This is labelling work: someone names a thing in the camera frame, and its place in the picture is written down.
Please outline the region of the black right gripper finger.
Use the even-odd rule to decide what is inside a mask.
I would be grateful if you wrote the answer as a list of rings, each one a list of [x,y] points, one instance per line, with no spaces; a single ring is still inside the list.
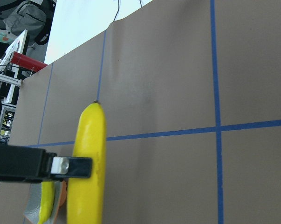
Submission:
[[[60,157],[41,148],[0,144],[0,182],[41,183],[91,177],[88,157]]]

